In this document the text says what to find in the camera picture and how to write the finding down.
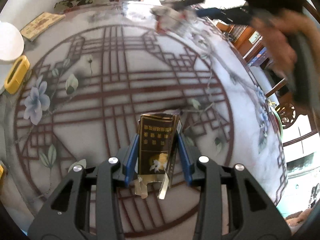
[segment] person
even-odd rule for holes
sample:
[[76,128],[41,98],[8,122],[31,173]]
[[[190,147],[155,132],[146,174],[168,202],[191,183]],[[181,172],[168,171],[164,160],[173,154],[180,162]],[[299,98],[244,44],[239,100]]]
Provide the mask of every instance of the person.
[[[320,74],[320,32],[315,23],[303,14],[285,9],[278,17],[273,17],[269,21],[270,24],[266,24],[254,17],[251,26],[263,36],[263,43],[274,60],[273,71],[283,78],[292,73],[297,54],[285,36],[302,32],[308,39],[315,68]],[[315,113],[314,119],[317,130],[320,131],[320,118]]]

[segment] blue flower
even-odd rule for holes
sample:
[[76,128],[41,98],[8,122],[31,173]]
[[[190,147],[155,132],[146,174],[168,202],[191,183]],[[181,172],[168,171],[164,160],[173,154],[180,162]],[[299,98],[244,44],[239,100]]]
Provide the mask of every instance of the blue flower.
[[264,94],[263,90],[259,86],[256,86],[256,95],[261,104],[264,104],[266,102],[267,100],[266,95]]
[[42,111],[46,111],[50,106],[50,98],[44,94],[47,89],[47,82],[42,81],[42,75],[36,81],[36,86],[31,88],[30,95],[24,100],[26,110],[23,118],[29,119],[37,125],[42,118]]
[[268,131],[270,121],[269,121],[267,111],[262,106],[260,107],[260,119],[262,121],[262,124],[260,125],[260,127],[266,133]]

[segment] tabletop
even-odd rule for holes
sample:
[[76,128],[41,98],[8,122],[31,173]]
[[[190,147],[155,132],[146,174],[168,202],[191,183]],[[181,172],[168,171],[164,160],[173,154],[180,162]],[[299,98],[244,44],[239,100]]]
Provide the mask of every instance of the tabletop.
[[[152,6],[110,3],[70,8],[66,17],[26,42],[33,67],[25,87],[2,99],[9,170],[32,222],[76,161],[87,167],[129,145],[140,114],[179,110],[191,144],[220,165],[242,163],[274,204],[287,184],[277,125],[263,91],[233,45],[210,22],[196,19],[183,36],[155,33]],[[187,187],[177,156],[173,185],[141,199],[118,190],[127,238],[192,239],[199,190]],[[23,215],[10,196],[4,205]],[[95,232],[95,189],[91,231]]]

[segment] white wall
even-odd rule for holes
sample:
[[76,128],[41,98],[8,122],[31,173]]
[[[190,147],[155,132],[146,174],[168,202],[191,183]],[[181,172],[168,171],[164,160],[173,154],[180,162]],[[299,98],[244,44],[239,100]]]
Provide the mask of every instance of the white wall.
[[318,175],[319,172],[314,171],[288,180],[288,185],[277,205],[284,217],[308,208],[312,187],[319,182]]
[[0,12],[0,21],[9,22],[21,30],[42,12],[53,12],[62,0],[8,0]]

